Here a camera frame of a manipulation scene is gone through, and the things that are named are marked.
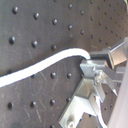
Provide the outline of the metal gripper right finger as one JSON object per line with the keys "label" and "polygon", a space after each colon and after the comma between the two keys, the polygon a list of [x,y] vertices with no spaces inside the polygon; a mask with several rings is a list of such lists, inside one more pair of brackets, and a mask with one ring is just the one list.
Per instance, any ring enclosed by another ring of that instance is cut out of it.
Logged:
{"label": "metal gripper right finger", "polygon": [[91,58],[83,59],[80,68],[86,78],[93,78],[95,84],[105,83],[117,94],[114,83],[122,82],[123,68],[115,67],[128,60],[128,37],[116,45],[90,53]]}

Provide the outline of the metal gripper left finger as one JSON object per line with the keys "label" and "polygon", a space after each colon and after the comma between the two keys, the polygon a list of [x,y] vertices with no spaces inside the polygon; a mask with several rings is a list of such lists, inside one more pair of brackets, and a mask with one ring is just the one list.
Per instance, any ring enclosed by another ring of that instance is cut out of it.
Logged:
{"label": "metal gripper left finger", "polygon": [[92,79],[83,78],[59,118],[62,128],[76,128],[84,113],[97,116],[96,89]]}

